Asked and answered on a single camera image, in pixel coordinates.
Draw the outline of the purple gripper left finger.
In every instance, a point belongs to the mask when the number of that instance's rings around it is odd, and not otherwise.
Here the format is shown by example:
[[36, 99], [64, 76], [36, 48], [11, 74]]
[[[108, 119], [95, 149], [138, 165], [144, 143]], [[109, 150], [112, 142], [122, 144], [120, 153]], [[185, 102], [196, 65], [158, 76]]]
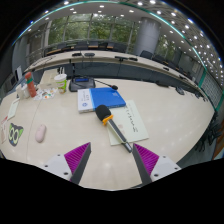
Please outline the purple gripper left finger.
[[55, 155], [43, 165], [43, 169], [74, 184], [79, 184], [90, 154], [91, 143], [88, 142], [66, 154]]

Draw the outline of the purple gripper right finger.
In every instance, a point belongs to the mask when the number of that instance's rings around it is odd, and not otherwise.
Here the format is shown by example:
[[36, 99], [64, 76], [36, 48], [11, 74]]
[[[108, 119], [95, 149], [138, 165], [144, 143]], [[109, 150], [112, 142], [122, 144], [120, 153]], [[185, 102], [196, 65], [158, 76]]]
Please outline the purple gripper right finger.
[[180, 167], [169, 157], [159, 156], [136, 143], [133, 144], [132, 153], [141, 177], [142, 186], [180, 170]]

